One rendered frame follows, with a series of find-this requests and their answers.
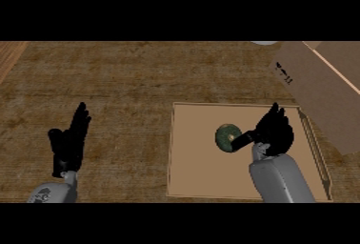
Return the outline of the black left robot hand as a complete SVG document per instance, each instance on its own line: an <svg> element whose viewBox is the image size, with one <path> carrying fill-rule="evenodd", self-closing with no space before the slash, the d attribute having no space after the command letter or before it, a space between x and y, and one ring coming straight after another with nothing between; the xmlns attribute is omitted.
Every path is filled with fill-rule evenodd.
<svg viewBox="0 0 360 244"><path fill-rule="evenodd" d="M52 177L60 178L63 172L76 172L79 170L89 121L91 116L88 115L85 104L79 103L70 127L63 131L49 129L47 132L52 152Z"/></svg>

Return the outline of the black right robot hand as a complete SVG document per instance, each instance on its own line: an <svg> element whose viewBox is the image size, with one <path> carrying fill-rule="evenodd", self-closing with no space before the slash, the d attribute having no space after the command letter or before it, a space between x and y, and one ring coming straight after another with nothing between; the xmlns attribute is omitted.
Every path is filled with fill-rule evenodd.
<svg viewBox="0 0 360 244"><path fill-rule="evenodd" d="M275 156L287 152L291 142L293 131L284 116L284 109L274 103L255 128L232 139L229 146L231 151L235 152L250 143L268 144L263 155Z"/></svg>

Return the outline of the dark green squash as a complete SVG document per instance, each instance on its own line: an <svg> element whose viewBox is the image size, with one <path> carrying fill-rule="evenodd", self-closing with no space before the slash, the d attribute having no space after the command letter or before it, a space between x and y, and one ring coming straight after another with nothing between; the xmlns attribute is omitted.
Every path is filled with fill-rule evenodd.
<svg viewBox="0 0 360 244"><path fill-rule="evenodd" d="M241 135L238 127L232 124L222 124L215 131L215 144L225 153L232 152L231 141Z"/></svg>

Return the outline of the brown cardboard box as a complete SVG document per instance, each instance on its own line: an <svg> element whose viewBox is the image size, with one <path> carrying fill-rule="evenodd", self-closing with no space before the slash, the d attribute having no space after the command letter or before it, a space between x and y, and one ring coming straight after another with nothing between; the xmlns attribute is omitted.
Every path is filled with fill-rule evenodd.
<svg viewBox="0 0 360 244"><path fill-rule="evenodd" d="M339 153L360 152L360 41L283 42L269 70Z"/></svg>

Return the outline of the tan wooden tray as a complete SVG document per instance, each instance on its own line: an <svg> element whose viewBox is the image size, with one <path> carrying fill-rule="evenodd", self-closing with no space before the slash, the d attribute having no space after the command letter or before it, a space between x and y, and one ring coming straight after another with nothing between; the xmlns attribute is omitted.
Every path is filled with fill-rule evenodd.
<svg viewBox="0 0 360 244"><path fill-rule="evenodd" d="M293 130L286 154L293 158L314 200L330 202L330 177L314 139L306 115L296 106L283 106ZM173 197L259 200L249 174L252 148L222 152L215 131L224 124L241 132L255 128L266 105L181 103L172 104L168 146L166 194Z"/></svg>

